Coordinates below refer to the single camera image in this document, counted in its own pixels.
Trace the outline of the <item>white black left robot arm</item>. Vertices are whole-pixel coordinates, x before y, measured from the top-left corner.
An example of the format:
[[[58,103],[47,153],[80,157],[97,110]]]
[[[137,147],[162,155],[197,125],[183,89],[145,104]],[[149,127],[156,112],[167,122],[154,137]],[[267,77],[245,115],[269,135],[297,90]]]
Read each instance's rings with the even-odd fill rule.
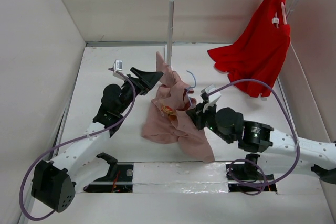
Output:
[[[124,76],[114,70],[123,85],[105,87],[97,115],[84,136],[50,161],[39,161],[34,169],[31,195],[55,212],[63,212],[75,194],[97,178],[112,180],[117,175],[117,159],[103,151],[129,115],[138,95],[146,95],[163,72],[145,72],[132,67]]]

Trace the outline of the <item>pink printed t shirt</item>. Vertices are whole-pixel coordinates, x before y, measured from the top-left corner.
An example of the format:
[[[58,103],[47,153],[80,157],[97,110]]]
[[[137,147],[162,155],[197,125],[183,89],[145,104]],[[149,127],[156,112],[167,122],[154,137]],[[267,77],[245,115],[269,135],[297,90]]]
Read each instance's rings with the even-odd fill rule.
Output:
[[[156,53],[156,70],[163,72],[156,96],[151,101],[141,136],[159,144],[178,143],[185,154],[203,162],[215,160],[204,130],[198,130],[186,111],[190,109],[186,84]]]

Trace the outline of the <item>lavender wire hanger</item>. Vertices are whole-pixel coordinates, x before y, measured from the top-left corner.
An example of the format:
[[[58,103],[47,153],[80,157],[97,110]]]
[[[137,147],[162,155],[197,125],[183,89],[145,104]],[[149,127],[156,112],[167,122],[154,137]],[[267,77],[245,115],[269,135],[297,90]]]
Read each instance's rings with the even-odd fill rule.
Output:
[[[194,107],[194,105],[192,102],[192,98],[190,97],[190,92],[197,86],[197,81],[196,81],[195,75],[191,71],[187,70],[186,72],[192,76],[193,81],[194,81],[194,83],[191,86],[189,86],[188,88],[185,88],[185,91],[186,91],[185,94],[186,94],[186,97],[188,99],[190,109],[191,109]]]

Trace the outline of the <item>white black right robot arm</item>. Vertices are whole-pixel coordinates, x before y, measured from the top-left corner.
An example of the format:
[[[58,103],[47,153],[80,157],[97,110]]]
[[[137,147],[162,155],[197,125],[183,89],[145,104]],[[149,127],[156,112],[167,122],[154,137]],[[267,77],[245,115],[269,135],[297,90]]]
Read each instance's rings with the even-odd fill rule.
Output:
[[[335,143],[294,139],[270,125],[245,121],[241,113],[231,108],[217,110],[216,106],[208,109],[204,106],[200,103],[187,111],[197,129],[206,127],[228,144],[237,142],[238,148],[250,156],[269,153],[292,157],[296,170],[335,184]]]

